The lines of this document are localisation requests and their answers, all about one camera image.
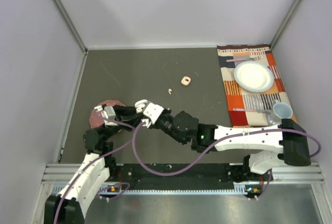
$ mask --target gray floor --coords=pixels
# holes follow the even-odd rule
[[[310,185],[271,185],[257,201],[241,195],[123,195],[94,200],[86,224],[323,224]]]
[[[184,76],[192,78],[187,87],[181,84]],[[98,103],[119,100],[133,106],[142,99],[171,108],[174,115],[184,110],[201,123],[231,125],[216,48],[89,51],[61,162],[83,160],[82,135],[90,128],[89,116]],[[112,139],[118,147],[130,137],[121,132]],[[189,144],[181,146],[157,130],[143,129],[137,144],[146,163],[190,163],[198,155]],[[249,153],[211,152],[201,162],[242,162]],[[136,163],[130,146],[115,157],[118,163]]]

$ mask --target striped placemat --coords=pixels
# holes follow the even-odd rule
[[[268,45],[227,45],[217,46],[220,70],[224,81],[229,116],[234,127],[246,126],[267,126],[267,114],[234,111],[234,108],[248,108],[256,110],[271,110],[272,102],[279,100],[289,105],[284,83],[276,67],[273,54]],[[266,92],[249,92],[235,81],[234,70],[241,61],[226,62],[229,59],[250,58],[262,55],[263,58],[258,62],[266,65],[272,71],[274,76],[273,86]]]

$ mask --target white cup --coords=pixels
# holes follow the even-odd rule
[[[273,101],[272,110],[273,112],[268,115],[268,121],[272,125],[281,124],[282,119],[290,119],[293,115],[292,108],[278,100]]]

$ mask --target white plate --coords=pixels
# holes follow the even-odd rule
[[[271,70],[254,61],[240,63],[234,70],[234,78],[244,89],[258,93],[269,90],[274,82]]]

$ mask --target white panel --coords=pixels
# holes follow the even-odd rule
[[[89,47],[271,42],[293,0],[61,0]]]
[[[263,128],[265,130],[278,129],[277,125]],[[279,141],[283,139],[282,132],[260,133],[255,135],[245,135],[255,131],[261,131],[261,128],[229,128],[218,125],[214,132],[214,139],[218,140],[226,136],[235,134],[242,134],[239,137],[232,137],[220,141],[214,147],[217,151],[232,150],[232,149],[255,149],[268,150],[276,153],[283,153],[283,146]]]
[[[332,192],[332,4],[304,0],[277,44],[275,59],[300,124],[323,143],[318,156]]]
[[[0,0],[0,223],[28,223],[82,52],[51,0]]]

